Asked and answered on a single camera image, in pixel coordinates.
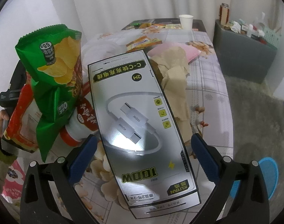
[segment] potato chip image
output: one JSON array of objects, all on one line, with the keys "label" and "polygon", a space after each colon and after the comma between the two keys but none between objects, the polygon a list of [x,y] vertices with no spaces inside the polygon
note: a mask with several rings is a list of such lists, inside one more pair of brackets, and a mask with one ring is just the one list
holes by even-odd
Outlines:
[{"label": "potato chip image", "polygon": [[74,52],[75,56],[78,57],[81,53],[81,40],[74,40],[70,36],[67,38],[69,47]]},{"label": "potato chip image", "polygon": [[78,59],[78,55],[70,48],[68,38],[62,39],[60,43],[54,45],[54,48],[55,57],[61,58],[70,69],[73,69]]},{"label": "potato chip image", "polygon": [[55,77],[54,80],[58,84],[67,84],[71,81],[73,75],[73,68],[67,68],[67,73],[62,77]]},{"label": "potato chip image", "polygon": [[54,64],[38,67],[37,70],[52,77],[62,77],[67,73],[67,66],[61,58],[56,58]]}]

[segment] hand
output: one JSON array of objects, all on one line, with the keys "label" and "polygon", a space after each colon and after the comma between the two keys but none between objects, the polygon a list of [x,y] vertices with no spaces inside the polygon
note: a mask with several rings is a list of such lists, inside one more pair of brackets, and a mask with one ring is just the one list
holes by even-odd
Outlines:
[{"label": "hand", "polygon": [[0,111],[0,137],[3,136],[3,121],[9,120],[9,115],[7,114],[6,110]]}]

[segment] gray floor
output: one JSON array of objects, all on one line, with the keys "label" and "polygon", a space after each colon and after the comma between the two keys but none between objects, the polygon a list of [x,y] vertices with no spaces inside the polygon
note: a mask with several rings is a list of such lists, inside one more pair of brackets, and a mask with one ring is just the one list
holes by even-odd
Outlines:
[{"label": "gray floor", "polygon": [[[264,84],[225,76],[234,125],[234,160],[249,163],[266,156],[278,164],[279,181],[270,199],[270,221],[284,207],[284,102]],[[225,212],[232,200],[228,200]]]}]

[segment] black circle label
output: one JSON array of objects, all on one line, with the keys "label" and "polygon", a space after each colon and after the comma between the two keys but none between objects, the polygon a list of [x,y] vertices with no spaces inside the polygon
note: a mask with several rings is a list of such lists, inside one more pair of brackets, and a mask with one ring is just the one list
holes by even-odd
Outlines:
[{"label": "black circle label", "polygon": [[142,75],[140,73],[135,73],[131,76],[132,80],[138,82],[142,79]]}]

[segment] blue gripper pad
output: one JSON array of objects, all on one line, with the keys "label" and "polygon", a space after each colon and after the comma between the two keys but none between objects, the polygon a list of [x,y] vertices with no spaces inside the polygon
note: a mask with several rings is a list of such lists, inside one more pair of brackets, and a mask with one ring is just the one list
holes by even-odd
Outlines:
[{"label": "blue gripper pad", "polygon": [[90,135],[81,146],[81,150],[69,167],[68,182],[71,185],[79,182],[97,149],[96,136]]},{"label": "blue gripper pad", "polygon": [[208,151],[209,146],[197,134],[192,135],[191,146],[208,180],[217,184],[220,181],[219,166]]}]

